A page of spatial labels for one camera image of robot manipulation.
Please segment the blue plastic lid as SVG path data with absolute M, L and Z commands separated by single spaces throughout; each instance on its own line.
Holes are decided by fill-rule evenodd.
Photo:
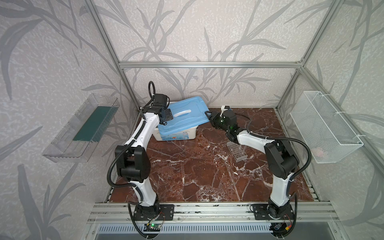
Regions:
M 170 135 L 209 121 L 205 112 L 209 111 L 201 97 L 192 97 L 169 105 L 173 119 L 167 125 L 158 125 L 161 135 Z

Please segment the clear test tube rack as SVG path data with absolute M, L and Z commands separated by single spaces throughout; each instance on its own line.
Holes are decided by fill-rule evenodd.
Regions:
M 248 155 L 246 154 L 247 146 L 238 145 L 233 142 L 228 142 L 227 147 L 231 152 L 231 154 L 234 156 L 234 159 L 236 160 L 236 162 L 244 161 L 248 158 Z

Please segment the white plastic bin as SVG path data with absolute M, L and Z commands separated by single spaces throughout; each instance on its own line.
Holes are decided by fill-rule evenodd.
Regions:
M 157 141 L 180 141 L 193 140 L 196 138 L 197 126 L 170 135 L 161 135 L 158 128 L 153 131 L 153 136 Z

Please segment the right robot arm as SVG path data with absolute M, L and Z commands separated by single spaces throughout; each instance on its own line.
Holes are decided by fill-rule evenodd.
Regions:
M 225 132 L 226 137 L 237 145 L 251 147 L 266 155 L 269 170 L 273 175 L 273 188 L 265 214 L 278 220 L 291 211 L 291 182 L 311 163 L 312 152 L 303 141 L 285 137 L 266 137 L 238 126 L 237 116 L 229 106 L 223 106 L 220 112 L 206 111 L 212 127 Z M 307 151 L 307 161 L 297 170 L 299 158 L 291 142 L 302 145 Z

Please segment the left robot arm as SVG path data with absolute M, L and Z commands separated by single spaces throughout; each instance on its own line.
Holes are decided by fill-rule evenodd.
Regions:
M 151 163 L 146 150 L 155 128 L 169 120 L 169 102 L 164 94 L 152 95 L 140 110 L 141 121 L 133 135 L 124 145 L 116 147 L 115 159 L 107 172 L 111 187 L 134 189 L 138 197 L 135 210 L 149 218 L 160 214 L 160 204 L 149 179 Z

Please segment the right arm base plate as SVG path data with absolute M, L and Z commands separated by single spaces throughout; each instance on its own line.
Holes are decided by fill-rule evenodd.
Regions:
M 251 210 L 255 220 L 283 220 L 284 217 L 293 220 L 295 216 L 295 211 L 289 203 L 281 207 L 274 204 L 253 204 Z

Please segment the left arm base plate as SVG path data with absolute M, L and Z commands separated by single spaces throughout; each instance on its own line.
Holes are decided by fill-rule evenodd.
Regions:
M 135 207 L 133 218 L 135 221 L 172 221 L 174 218 L 174 205 L 154 205 Z

